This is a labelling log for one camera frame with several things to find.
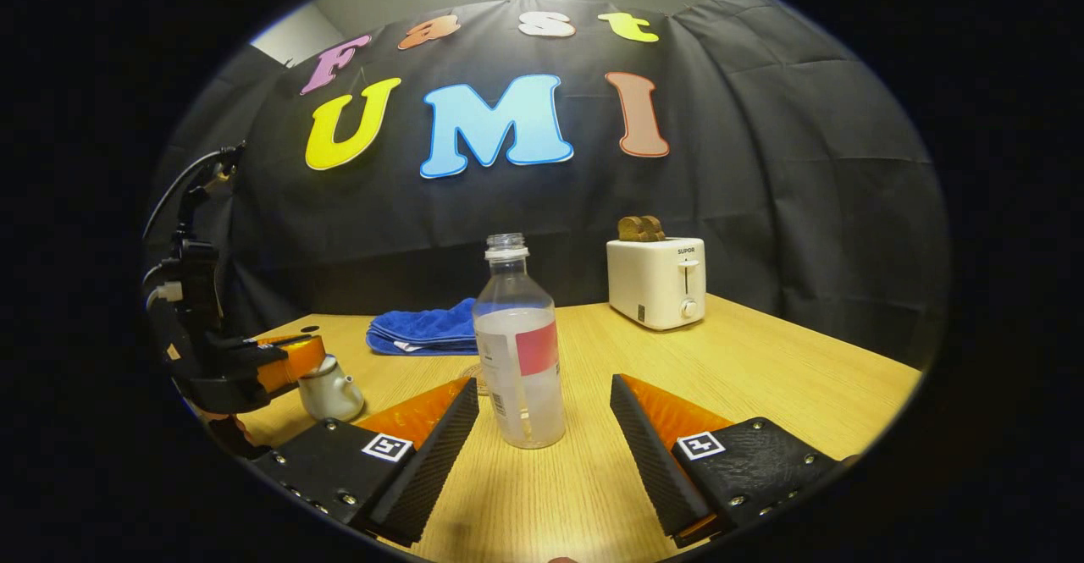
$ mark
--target table surface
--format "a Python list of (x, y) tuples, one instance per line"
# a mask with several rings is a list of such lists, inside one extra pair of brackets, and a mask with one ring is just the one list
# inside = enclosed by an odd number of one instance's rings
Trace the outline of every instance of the table surface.
[[(836, 459), (864, 450), (902, 408), (920, 373), (790, 322), (708, 295), (702, 321), (642, 328), (607, 304), (557, 309), (566, 433), (555, 445), (505, 444), (491, 401), (449, 474), (422, 541), (433, 561), (658, 561), (679, 551), (662, 534), (609, 408), (627, 373), (739, 422), (767, 417)], [(372, 317), (311, 315), (267, 335), (317, 325), (365, 396), (360, 419), (460, 376), (477, 356), (380, 356), (364, 343)], [(241, 420), (279, 446), (314, 421), (297, 391)]]

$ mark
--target pink label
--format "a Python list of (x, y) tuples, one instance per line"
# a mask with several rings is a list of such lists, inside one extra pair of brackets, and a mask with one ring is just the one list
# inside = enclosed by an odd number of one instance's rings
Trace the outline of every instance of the pink label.
[(557, 322), (516, 335), (519, 351), (519, 373), (524, 376), (540, 373), (557, 363)]

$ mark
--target blue letter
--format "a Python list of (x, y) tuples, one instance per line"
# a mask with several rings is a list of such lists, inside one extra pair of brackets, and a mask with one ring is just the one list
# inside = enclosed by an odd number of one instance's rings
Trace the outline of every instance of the blue letter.
[(463, 135), (478, 163), (489, 167), (513, 125), (516, 141), (507, 157), (515, 165), (572, 158), (572, 144), (562, 139), (557, 126), (553, 104), (557, 85), (560, 78), (551, 74), (520, 76), (508, 84), (492, 108), (469, 85), (430, 91), (424, 101), (433, 106), (433, 145), (422, 164), (422, 177), (454, 176), (467, 168), (467, 157), (456, 149), (456, 132)]

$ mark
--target white teapot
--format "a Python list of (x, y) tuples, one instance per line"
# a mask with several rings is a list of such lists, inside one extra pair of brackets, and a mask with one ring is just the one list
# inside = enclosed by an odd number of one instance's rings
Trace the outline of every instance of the white teapot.
[(301, 405), (317, 421), (330, 417), (350, 421), (365, 408), (365, 398), (353, 384), (353, 376), (344, 374), (343, 367), (331, 354), (324, 357), (321, 366), (302, 375), (297, 385), (301, 391)]

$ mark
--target white toaster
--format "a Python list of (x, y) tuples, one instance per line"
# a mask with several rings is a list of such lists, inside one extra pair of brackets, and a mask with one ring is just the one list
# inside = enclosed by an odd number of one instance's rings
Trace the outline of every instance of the white toaster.
[(653, 330), (704, 319), (704, 240), (606, 243), (609, 303)]

